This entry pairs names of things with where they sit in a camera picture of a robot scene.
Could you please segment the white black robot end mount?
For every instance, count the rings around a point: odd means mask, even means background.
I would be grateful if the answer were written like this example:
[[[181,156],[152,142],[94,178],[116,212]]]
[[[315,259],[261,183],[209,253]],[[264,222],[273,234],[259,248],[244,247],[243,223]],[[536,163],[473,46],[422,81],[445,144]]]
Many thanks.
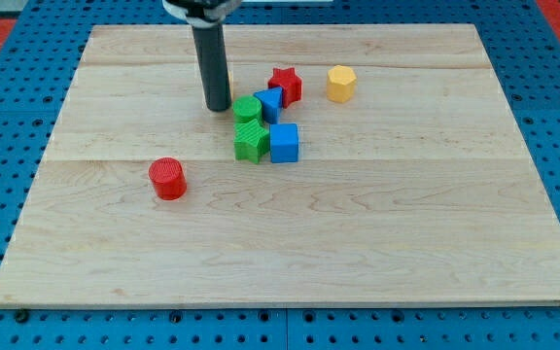
[[[166,12],[189,24],[217,24],[238,9],[242,0],[162,0]]]

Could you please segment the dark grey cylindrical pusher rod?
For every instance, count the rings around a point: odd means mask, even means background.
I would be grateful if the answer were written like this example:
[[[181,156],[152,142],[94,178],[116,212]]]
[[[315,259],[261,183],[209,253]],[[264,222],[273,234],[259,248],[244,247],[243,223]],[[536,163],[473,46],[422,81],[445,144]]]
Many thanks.
[[[231,105],[228,63],[223,27],[192,28],[206,107],[223,112]]]

